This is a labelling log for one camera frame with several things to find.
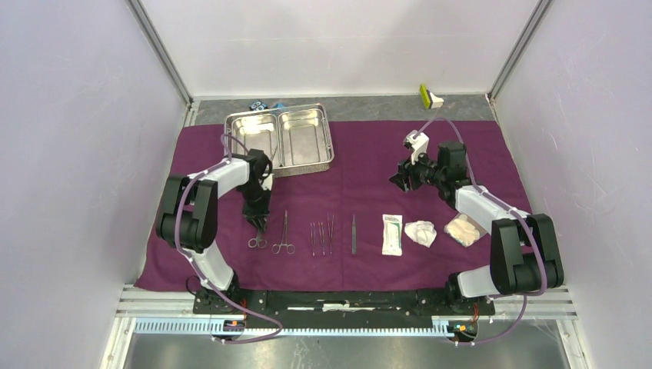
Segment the aluminium frame rail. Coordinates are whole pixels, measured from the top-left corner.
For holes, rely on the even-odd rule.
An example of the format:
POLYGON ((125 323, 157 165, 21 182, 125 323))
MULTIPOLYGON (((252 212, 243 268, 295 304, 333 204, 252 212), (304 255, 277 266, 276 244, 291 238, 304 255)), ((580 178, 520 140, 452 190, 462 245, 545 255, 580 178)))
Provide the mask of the aluminium frame rail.
MULTIPOLYGON (((102 368, 123 368, 128 348, 135 334, 198 334, 226 335, 227 314, 193 314, 196 298, 188 292, 155 292, 126 284, 121 293, 111 333, 101 359, 102 368)), ((416 327, 299 327, 285 325, 282 329, 239 328, 234 333, 249 337, 271 335, 277 337, 426 337, 443 338, 448 325, 468 320, 467 315, 428 315, 416 327)), ((576 309, 568 289, 561 288, 549 295, 529 298, 523 304, 519 297, 494 301, 494 314, 478 319, 495 327, 506 323, 514 328, 532 323, 542 327, 552 322, 557 327, 553 338, 562 345, 564 355, 572 368, 590 368, 592 363, 584 346, 576 309)))

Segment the steel forceps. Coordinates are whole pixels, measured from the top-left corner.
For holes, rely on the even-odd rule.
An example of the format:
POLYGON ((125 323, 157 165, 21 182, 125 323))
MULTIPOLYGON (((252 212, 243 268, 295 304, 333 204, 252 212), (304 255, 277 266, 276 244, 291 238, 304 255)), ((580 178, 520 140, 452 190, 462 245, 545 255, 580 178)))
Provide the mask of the steel forceps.
POLYGON ((318 222, 318 232, 319 232, 319 239, 320 239, 320 245, 321 245, 321 253, 323 256, 326 255, 325 253, 325 248, 326 248, 326 231, 324 229, 324 223, 323 222, 318 222))
POLYGON ((288 240, 288 211, 284 212, 281 240, 272 245, 271 251, 273 254, 280 254, 282 251, 286 251, 287 254, 295 253, 295 246, 288 240))

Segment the metal instrument tray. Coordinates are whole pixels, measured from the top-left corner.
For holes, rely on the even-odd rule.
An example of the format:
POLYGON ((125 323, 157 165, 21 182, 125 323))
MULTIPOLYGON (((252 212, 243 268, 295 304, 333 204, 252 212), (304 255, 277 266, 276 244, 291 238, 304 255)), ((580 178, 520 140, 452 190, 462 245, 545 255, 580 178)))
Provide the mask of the metal instrument tray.
POLYGON ((324 106, 318 103, 247 111, 225 119, 229 148, 262 150, 277 178, 327 171, 334 160, 331 131, 324 106))

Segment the steel surgical scissors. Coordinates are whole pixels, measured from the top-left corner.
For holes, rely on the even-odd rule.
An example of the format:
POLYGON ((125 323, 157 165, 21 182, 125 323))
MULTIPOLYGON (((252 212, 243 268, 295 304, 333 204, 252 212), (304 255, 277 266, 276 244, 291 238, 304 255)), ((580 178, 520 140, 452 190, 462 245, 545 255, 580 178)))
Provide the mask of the steel surgical scissors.
POLYGON ((249 248, 264 249, 267 247, 267 240, 264 238, 264 232, 258 231, 257 234, 248 240, 249 248))

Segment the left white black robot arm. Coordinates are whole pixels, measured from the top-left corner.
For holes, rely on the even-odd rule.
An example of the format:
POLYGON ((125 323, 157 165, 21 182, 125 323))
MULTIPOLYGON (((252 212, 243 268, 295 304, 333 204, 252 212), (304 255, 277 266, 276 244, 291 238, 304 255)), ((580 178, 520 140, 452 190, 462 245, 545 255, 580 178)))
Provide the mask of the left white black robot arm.
POLYGON ((212 303, 232 313, 244 298, 234 269, 217 244, 218 202, 230 191, 244 200, 245 220, 263 234, 270 214, 273 184, 271 159, 259 149, 229 154, 192 175, 172 175, 165 183, 155 233, 190 264, 201 287, 212 291, 212 303))

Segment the white sterile packet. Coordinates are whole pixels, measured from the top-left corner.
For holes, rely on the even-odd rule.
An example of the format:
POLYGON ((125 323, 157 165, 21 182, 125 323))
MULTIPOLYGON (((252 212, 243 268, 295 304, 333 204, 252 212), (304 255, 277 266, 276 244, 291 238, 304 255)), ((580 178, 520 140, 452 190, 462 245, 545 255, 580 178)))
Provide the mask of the white sterile packet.
POLYGON ((383 244, 382 254, 387 256, 400 257, 403 254, 401 246, 402 216, 396 214, 384 214, 383 218, 383 244))

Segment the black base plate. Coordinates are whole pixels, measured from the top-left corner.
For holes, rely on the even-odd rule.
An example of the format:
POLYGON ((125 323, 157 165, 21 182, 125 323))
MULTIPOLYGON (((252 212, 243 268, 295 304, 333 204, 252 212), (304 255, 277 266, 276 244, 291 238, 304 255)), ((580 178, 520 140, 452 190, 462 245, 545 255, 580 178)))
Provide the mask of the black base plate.
POLYGON ((241 289, 227 296, 242 307, 281 322, 285 330, 426 328, 431 319, 496 313, 485 298, 453 299, 444 288, 408 291, 299 292, 241 289))

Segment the yellow green white object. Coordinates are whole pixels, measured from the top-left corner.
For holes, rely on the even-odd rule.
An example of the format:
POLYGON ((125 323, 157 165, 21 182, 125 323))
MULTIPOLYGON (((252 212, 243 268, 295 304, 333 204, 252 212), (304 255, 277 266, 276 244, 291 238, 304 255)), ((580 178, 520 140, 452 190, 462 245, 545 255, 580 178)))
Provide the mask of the yellow green white object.
POLYGON ((444 105, 444 99, 436 96, 435 93, 427 88, 426 84, 420 84, 418 92, 425 109, 439 109, 444 105))

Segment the steel scalpel handle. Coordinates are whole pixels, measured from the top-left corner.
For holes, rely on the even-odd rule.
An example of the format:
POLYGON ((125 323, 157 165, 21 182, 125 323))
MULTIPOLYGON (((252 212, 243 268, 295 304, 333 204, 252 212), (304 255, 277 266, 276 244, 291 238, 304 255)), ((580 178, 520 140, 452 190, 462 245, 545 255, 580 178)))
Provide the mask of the steel scalpel handle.
POLYGON ((329 254, 333 253, 333 236, 334 236, 334 214, 327 214, 328 227, 328 250, 329 254))
POLYGON ((357 223, 355 214, 352 215, 351 222, 351 254, 357 254, 357 223))

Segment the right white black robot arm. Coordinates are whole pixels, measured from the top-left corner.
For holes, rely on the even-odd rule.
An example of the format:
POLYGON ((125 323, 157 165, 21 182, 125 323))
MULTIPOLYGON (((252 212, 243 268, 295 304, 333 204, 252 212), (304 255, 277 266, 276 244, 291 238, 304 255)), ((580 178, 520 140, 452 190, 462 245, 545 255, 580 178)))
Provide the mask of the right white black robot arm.
POLYGON ((399 163, 391 183, 404 192, 436 187, 441 200, 491 238, 487 265, 450 275, 444 292, 449 311, 463 314, 479 297, 536 296, 563 284, 561 254, 548 215, 528 214, 480 186, 468 164, 467 147, 459 141, 440 144, 435 159, 428 157, 425 143, 405 140, 404 146, 411 154, 399 163))

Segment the white gauze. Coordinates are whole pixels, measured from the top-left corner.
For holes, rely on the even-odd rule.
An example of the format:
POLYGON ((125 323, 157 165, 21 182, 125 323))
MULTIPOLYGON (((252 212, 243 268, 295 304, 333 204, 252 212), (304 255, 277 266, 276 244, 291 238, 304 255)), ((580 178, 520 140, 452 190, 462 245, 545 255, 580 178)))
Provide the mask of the white gauze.
POLYGON ((405 234, 415 243, 429 248, 437 237, 434 224, 430 221, 414 221, 404 226, 405 234))

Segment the beige gauze roll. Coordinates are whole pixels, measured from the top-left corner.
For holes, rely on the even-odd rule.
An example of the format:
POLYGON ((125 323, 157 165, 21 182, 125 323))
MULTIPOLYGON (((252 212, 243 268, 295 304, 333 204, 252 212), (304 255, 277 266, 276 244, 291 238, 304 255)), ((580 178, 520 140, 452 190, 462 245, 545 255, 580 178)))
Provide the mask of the beige gauze roll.
POLYGON ((444 232, 465 248, 488 234, 476 221, 462 213, 458 213, 444 226, 444 232))

